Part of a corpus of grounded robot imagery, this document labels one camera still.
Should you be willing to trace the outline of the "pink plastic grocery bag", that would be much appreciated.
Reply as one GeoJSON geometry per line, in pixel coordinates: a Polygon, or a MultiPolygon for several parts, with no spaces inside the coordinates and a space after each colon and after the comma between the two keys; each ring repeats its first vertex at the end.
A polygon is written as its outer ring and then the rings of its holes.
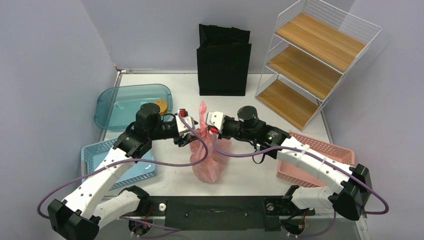
{"type": "Polygon", "coordinates": [[[213,147],[214,136],[209,132],[206,125],[205,114],[207,112],[207,105],[202,101],[199,105],[199,126],[195,132],[206,143],[206,147],[196,139],[189,144],[191,156],[189,161],[191,163],[199,161],[204,157],[208,151],[207,157],[200,163],[192,166],[194,175],[202,182],[215,183],[228,165],[229,158],[218,153],[213,147]]]}

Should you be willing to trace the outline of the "black fabric grocery bag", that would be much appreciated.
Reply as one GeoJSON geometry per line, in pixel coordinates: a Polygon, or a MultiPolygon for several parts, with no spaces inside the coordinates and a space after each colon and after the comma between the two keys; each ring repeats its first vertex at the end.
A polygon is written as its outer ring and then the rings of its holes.
{"type": "Polygon", "coordinates": [[[235,27],[199,25],[196,50],[201,96],[245,96],[251,32],[235,27]]]}

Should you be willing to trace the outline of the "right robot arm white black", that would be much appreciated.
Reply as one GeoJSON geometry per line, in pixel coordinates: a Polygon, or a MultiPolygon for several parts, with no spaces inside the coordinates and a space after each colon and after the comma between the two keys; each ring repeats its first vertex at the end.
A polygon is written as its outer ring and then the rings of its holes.
{"type": "Polygon", "coordinates": [[[288,132],[266,124],[253,106],[239,109],[238,119],[222,112],[210,112],[207,125],[218,139],[250,143],[255,153],[286,162],[314,176],[324,187],[292,186],[282,201],[290,215],[303,209],[333,209],[342,217],[357,221],[365,213],[372,194],[369,169],[362,164],[351,166],[327,157],[300,142],[288,132]]]}

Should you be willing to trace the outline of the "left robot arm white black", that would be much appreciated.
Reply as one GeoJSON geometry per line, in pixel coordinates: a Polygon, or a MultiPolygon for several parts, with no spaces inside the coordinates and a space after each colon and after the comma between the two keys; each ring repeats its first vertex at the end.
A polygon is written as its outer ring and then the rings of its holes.
{"type": "Polygon", "coordinates": [[[173,139],[183,147],[193,140],[190,132],[196,124],[185,109],[171,121],[163,121],[157,104],[143,104],[96,170],[63,200],[54,199],[48,205],[52,229],[66,240],[93,240],[102,227],[121,216],[145,214],[149,194],[138,186],[127,187],[105,202],[102,199],[125,172],[144,161],[153,141],[173,139]]]}

